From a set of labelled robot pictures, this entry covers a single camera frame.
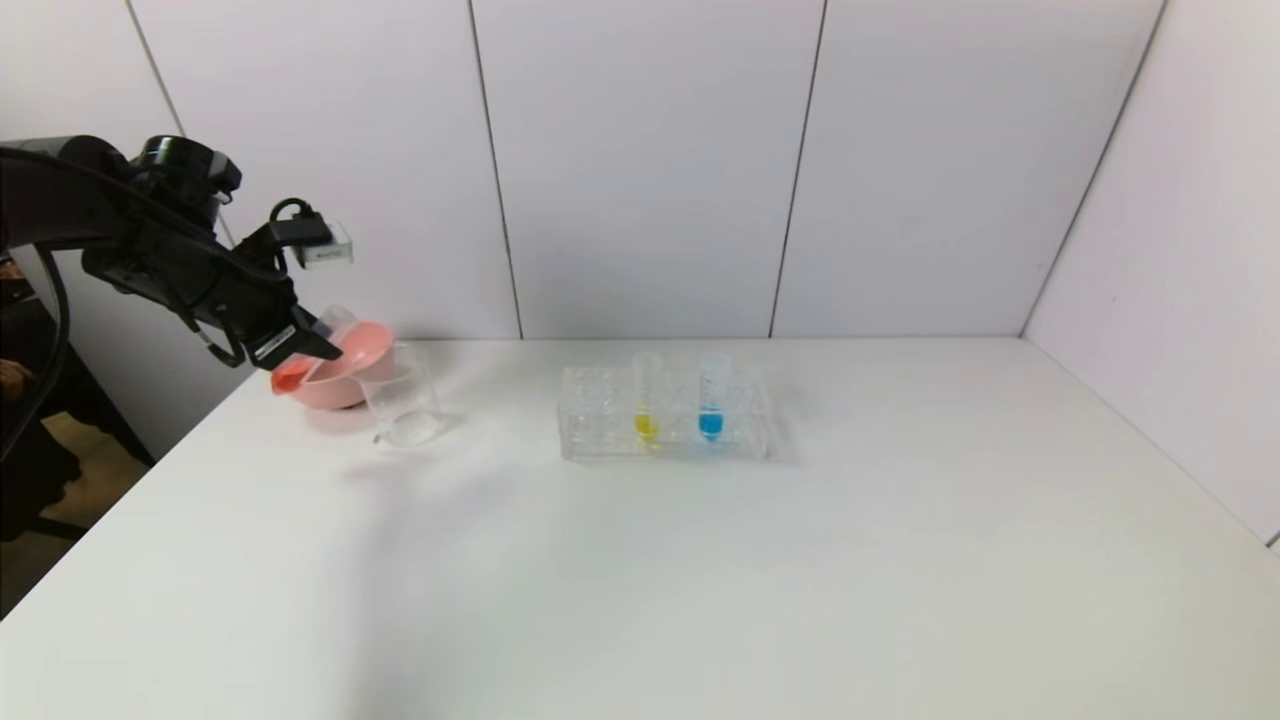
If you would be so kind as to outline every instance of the black cable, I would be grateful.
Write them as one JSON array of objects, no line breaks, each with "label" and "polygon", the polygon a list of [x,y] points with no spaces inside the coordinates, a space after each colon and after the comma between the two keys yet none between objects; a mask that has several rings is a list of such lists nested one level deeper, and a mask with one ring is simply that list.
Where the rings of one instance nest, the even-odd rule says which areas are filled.
[{"label": "black cable", "polygon": [[303,218],[315,215],[315,210],[311,209],[311,205],[308,205],[306,200],[302,200],[301,197],[285,197],[284,200],[276,202],[275,208],[271,208],[271,222],[274,223],[275,220],[279,220],[280,213],[283,213],[289,205],[297,205],[298,214]]},{"label": "black cable", "polygon": [[41,369],[40,379],[36,380],[36,386],[29,393],[23,393],[27,397],[23,401],[22,409],[18,411],[18,416],[13,423],[5,423],[3,445],[0,445],[0,460],[9,456],[9,451],[13,450],[14,443],[18,442],[18,437],[22,430],[27,428],[32,418],[40,410],[40,406],[45,402],[45,397],[49,396],[49,391],[54,388],[54,383],[58,382],[58,374],[63,369],[63,360],[67,357],[67,346],[70,341],[72,319],[70,309],[67,304],[67,287],[63,284],[63,277],[58,272],[58,261],[54,260],[54,243],[37,243],[36,254],[40,256],[40,264],[45,268],[45,274],[49,275],[49,284],[54,288],[54,302],[56,315],[54,322],[58,325],[58,332],[54,334],[54,350],[49,355],[49,363]]},{"label": "black cable", "polygon": [[[129,187],[128,184],[115,178],[110,178],[108,176],[91,170],[83,165],[77,165],[76,163],[68,163],[67,160],[54,158],[52,155],[45,155],[44,152],[32,152],[29,150],[18,150],[17,147],[0,146],[0,156],[4,155],[8,155],[18,160],[27,160],[29,163],[37,163],[64,170],[70,170],[78,176],[92,179],[93,182],[101,184],[102,187],[110,188],[120,195],[125,195],[136,202],[142,202],[147,205],[152,211],[155,211],[161,219],[166,220],[170,225],[174,225],[170,227],[170,229],[178,231],[177,240],[200,250],[201,252],[205,252],[206,255],[212,255],[214,258],[221,258],[229,261],[232,265],[236,265],[236,268],[238,268],[239,270],[244,272],[248,275],[270,282],[280,281],[288,277],[288,274],[284,272],[279,270],[268,272],[261,268],[250,265],[248,263],[244,263],[241,258],[233,255],[230,250],[219,245],[216,241],[216,236],[214,234],[212,231],[205,229],[197,225],[196,223],[192,223],[191,220],[183,218],[178,213],[170,210],[169,208],[165,208],[160,202],[152,200],[151,197],[147,197],[146,195],[138,192],[137,190]],[[197,238],[205,240],[207,242],[201,242]]]}]

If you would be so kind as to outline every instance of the blue liquid test tube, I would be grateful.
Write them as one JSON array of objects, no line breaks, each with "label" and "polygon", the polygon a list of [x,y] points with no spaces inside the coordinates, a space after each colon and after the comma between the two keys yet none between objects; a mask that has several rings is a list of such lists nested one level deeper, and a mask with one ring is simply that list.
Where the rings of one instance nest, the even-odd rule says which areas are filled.
[{"label": "blue liquid test tube", "polygon": [[698,395],[698,430],[708,441],[724,432],[724,397],[733,364],[723,352],[703,356],[701,387]]}]

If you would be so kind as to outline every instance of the white table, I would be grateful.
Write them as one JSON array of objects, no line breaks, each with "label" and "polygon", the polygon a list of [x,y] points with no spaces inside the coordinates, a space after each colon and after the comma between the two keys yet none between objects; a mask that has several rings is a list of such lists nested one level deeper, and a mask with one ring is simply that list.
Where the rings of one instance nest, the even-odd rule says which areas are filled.
[{"label": "white table", "polygon": [[[717,347],[748,464],[559,459]],[[442,342],[412,451],[250,379],[0,624],[0,717],[1280,717],[1280,559],[1015,340]]]}]

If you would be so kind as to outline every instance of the glass beaker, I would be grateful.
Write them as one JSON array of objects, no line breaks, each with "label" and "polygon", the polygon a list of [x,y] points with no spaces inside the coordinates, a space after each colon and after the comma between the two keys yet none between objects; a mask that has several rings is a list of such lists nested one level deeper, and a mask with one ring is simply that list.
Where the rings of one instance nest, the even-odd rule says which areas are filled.
[{"label": "glass beaker", "polygon": [[412,447],[440,432],[440,405],[421,348],[393,343],[381,360],[353,377],[378,420],[379,441]]}]

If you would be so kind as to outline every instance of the test tube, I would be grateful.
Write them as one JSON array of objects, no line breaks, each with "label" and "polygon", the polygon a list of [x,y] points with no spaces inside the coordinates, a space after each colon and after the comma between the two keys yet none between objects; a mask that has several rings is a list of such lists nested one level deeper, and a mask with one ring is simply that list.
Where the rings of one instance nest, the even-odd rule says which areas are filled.
[{"label": "test tube", "polygon": [[644,441],[658,437],[658,420],[653,416],[653,388],[662,369],[662,357],[653,352],[640,352],[631,359],[631,372],[636,398],[636,434]]},{"label": "test tube", "polygon": [[728,395],[728,379],[732,361],[723,352],[709,352],[703,356],[703,379],[698,393],[698,430],[708,441],[719,438],[724,432],[724,396]]}]

